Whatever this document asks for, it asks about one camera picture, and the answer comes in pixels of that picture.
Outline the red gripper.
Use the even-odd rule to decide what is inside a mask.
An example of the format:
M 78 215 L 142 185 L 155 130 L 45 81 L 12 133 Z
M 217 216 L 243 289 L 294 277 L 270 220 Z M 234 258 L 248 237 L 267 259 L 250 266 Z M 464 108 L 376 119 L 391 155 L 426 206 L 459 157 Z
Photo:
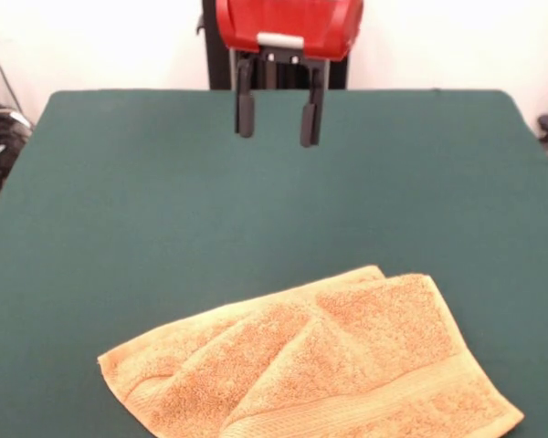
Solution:
M 328 64 L 350 53 L 360 32 L 362 1 L 217 1 L 216 21 L 225 46 L 237 53 L 236 127 L 242 138 L 255 128 L 252 94 L 254 59 L 275 61 L 287 52 L 284 63 L 305 63 L 309 98 L 302 110 L 300 144 L 320 142 Z

